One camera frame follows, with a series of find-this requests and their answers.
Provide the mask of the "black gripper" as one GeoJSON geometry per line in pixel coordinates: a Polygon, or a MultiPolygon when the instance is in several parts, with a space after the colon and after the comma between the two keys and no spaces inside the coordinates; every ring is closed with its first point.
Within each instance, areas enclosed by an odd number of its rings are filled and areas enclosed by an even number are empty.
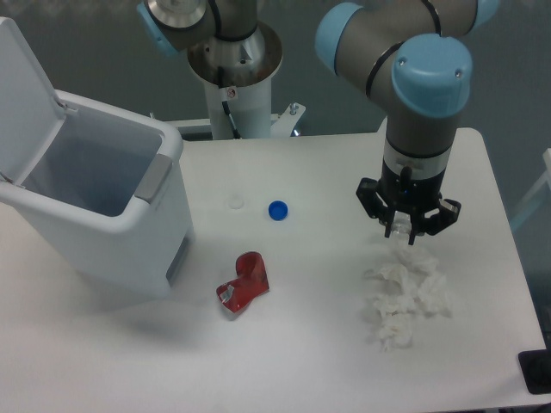
{"type": "Polygon", "coordinates": [[[447,163],[446,151],[434,157],[385,151],[381,179],[362,178],[356,197],[367,215],[385,228],[385,237],[391,237],[395,212],[408,213],[408,244],[414,245],[416,237],[435,236],[459,218],[461,203],[441,194],[447,163]]]}

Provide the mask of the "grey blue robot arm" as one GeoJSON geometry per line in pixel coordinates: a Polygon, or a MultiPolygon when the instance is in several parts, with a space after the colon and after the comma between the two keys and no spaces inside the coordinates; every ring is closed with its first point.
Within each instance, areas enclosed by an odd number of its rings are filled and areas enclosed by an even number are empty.
{"type": "MultiPolygon", "coordinates": [[[[461,204],[441,186],[473,61],[460,38],[490,20],[496,1],[394,1],[375,11],[332,7],[314,40],[318,58],[387,116],[381,177],[356,191],[386,234],[434,236],[454,224],[461,204]]],[[[186,52],[204,84],[216,139],[270,134],[270,100],[253,87],[282,62],[282,45],[254,1],[142,1],[138,14],[156,46],[186,52]]]]}

